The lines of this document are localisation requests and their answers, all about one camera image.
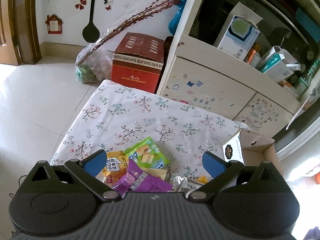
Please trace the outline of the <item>silver foil snack bag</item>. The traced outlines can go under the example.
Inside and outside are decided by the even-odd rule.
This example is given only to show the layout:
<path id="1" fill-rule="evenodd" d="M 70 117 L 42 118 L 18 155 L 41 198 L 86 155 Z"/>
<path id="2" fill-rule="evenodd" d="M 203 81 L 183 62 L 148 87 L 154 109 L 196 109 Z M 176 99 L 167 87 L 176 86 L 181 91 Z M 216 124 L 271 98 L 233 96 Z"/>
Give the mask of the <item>silver foil snack bag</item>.
<path id="1" fill-rule="evenodd" d="M 174 192 L 183 192 L 183 193 L 191 193 L 201 186 L 203 183 L 200 183 L 196 180 L 190 179 L 188 177 L 182 176 L 174 176 L 171 178 L 172 190 Z"/>

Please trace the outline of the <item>purple snack bag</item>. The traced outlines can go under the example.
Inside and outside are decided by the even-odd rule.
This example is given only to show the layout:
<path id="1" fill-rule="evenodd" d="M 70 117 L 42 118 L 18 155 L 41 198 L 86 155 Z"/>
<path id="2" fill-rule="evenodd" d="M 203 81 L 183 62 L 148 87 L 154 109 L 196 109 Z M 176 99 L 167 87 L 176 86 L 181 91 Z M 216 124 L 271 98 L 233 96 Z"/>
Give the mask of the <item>purple snack bag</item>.
<path id="1" fill-rule="evenodd" d="M 127 192 L 163 193 L 169 192 L 172 185 L 156 176 L 144 172 L 134 161 L 129 160 L 127 172 L 112 187 L 120 195 Z"/>

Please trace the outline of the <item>yellow orange snack packet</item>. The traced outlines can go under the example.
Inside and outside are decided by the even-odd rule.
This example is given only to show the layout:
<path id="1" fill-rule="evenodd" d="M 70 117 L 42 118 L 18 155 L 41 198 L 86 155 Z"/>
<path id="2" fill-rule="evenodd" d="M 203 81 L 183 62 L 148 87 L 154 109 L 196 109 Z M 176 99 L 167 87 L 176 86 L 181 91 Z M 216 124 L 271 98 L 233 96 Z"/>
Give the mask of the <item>yellow orange snack packet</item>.
<path id="1" fill-rule="evenodd" d="M 107 152 L 106 166 L 103 168 L 103 183 L 113 187 L 127 173 L 129 159 L 123 151 Z"/>

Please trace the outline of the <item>cardboard box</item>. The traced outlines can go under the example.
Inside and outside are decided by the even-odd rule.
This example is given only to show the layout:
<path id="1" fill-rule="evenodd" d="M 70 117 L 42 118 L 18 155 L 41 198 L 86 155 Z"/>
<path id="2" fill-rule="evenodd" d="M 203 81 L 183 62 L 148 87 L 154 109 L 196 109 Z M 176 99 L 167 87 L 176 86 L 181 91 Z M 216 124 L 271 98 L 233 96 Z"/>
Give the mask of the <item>cardboard box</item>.
<path id="1" fill-rule="evenodd" d="M 222 150 L 226 162 L 236 160 L 245 166 L 258 166 L 262 161 L 270 161 L 284 175 L 275 140 L 265 135 L 241 128 L 223 144 Z"/>

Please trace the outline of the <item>floral tablecloth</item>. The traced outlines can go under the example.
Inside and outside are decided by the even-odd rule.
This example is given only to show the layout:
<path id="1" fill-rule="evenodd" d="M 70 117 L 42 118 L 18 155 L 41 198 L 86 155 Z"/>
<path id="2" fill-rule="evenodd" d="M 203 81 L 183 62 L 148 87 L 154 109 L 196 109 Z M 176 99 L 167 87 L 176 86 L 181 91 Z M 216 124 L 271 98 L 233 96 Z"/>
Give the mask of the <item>floral tablecloth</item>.
<path id="1" fill-rule="evenodd" d="M 222 156 L 222 146 L 243 122 L 105 80 L 75 118 L 51 164 L 84 159 L 98 150 L 124 151 L 151 138 L 168 159 L 167 178 L 206 176 L 204 152 Z"/>

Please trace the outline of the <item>green snack bag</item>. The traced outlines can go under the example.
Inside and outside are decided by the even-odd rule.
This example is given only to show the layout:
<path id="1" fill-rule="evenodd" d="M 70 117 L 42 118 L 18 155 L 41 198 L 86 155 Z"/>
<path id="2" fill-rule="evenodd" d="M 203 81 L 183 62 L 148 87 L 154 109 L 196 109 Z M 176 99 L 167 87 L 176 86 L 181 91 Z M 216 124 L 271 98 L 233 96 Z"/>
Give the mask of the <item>green snack bag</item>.
<path id="1" fill-rule="evenodd" d="M 143 168 L 162 169 L 170 163 L 151 137 L 126 149 L 124 154 Z"/>

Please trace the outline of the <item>plastic bag with branches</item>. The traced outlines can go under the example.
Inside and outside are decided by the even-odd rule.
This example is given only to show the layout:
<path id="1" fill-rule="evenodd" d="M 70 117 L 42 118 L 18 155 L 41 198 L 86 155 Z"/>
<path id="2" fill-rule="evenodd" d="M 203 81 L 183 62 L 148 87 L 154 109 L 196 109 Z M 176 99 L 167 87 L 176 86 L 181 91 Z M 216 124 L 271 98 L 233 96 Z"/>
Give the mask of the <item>plastic bag with branches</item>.
<path id="1" fill-rule="evenodd" d="M 107 49 L 107 43 L 112 38 L 124 32 L 127 28 L 154 16 L 176 5 L 180 0 L 155 0 L 145 9 L 135 12 L 96 42 L 85 47 L 76 57 L 75 78 L 81 83 L 95 83 L 111 77 L 113 52 Z"/>

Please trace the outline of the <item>red brown carton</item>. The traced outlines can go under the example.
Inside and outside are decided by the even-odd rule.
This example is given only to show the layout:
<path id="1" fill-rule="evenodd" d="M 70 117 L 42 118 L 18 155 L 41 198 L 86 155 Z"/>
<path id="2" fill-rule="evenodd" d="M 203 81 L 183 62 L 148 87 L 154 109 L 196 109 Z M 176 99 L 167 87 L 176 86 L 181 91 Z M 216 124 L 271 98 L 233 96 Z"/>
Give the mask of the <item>red brown carton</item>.
<path id="1" fill-rule="evenodd" d="M 111 80 L 155 93 L 164 65 L 164 40 L 126 33 L 113 53 Z"/>

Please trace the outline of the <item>white teal box on shelf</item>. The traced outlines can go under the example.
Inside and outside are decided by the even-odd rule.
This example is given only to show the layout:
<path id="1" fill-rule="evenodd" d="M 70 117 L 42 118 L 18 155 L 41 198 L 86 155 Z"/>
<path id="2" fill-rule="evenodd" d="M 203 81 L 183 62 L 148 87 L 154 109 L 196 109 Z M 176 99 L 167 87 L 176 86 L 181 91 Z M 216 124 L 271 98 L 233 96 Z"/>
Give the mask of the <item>white teal box on shelf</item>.
<path id="1" fill-rule="evenodd" d="M 301 70 L 300 63 L 285 49 L 273 46 L 257 65 L 257 69 L 276 83 Z"/>

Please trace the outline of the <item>cream cabinet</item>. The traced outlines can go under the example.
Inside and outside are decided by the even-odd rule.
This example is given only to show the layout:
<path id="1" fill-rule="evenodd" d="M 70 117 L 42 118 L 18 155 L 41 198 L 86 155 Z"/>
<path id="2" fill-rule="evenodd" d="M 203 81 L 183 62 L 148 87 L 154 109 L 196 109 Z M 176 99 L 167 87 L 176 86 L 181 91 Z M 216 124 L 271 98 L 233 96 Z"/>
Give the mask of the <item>cream cabinet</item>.
<path id="1" fill-rule="evenodd" d="M 157 93 L 248 124 L 286 158 L 319 132 L 319 0 L 186 0 Z"/>

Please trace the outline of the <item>white blue box on shelf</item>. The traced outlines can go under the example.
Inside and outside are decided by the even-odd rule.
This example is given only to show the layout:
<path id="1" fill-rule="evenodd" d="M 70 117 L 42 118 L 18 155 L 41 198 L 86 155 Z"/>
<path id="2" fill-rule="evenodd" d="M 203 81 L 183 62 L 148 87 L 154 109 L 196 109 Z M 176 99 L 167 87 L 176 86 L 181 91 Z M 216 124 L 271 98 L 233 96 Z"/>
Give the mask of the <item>white blue box on shelf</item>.
<path id="1" fill-rule="evenodd" d="M 263 18 L 254 11 L 237 3 L 229 13 L 214 46 L 228 55 L 244 60 L 260 34 L 257 24 L 261 20 Z"/>

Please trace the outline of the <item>wooden door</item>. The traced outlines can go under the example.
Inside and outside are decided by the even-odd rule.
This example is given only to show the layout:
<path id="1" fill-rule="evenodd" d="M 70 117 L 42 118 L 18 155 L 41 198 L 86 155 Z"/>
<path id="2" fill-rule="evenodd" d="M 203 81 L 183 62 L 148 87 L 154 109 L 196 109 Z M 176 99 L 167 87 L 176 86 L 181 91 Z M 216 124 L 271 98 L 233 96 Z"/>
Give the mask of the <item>wooden door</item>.
<path id="1" fill-rule="evenodd" d="M 36 0 L 1 0 L 1 64 L 36 64 L 41 58 Z"/>

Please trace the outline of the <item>red house socket sticker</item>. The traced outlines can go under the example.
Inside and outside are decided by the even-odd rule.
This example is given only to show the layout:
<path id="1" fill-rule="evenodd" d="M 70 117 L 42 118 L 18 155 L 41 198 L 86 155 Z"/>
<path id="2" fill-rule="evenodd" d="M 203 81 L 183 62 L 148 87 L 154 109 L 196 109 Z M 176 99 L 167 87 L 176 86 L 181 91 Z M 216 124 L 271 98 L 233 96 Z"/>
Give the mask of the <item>red house socket sticker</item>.
<path id="1" fill-rule="evenodd" d="M 47 15 L 45 24 L 47 25 L 48 34 L 62 34 L 63 21 L 56 15 Z"/>

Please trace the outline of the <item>black vase wall sticker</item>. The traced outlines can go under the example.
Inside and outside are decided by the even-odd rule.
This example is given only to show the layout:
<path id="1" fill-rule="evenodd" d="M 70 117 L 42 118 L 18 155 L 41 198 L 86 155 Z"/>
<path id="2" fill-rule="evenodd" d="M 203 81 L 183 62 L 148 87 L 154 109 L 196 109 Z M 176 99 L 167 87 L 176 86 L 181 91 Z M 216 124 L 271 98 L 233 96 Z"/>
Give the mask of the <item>black vase wall sticker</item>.
<path id="1" fill-rule="evenodd" d="M 90 2 L 89 21 L 88 24 L 82 30 L 82 37 L 88 43 L 94 43 L 99 39 L 100 32 L 93 23 L 94 18 L 95 0 Z"/>

